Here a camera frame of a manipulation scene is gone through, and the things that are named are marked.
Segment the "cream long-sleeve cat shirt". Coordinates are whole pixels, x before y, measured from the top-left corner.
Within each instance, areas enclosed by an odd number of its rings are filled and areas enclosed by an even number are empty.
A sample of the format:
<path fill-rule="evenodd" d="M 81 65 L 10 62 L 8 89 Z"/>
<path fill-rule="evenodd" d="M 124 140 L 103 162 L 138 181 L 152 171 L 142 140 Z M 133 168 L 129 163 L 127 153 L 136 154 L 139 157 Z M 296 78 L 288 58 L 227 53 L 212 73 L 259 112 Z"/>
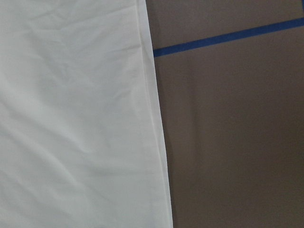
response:
<path fill-rule="evenodd" d="M 1 1 L 0 225 L 173 226 L 145 1 Z"/>

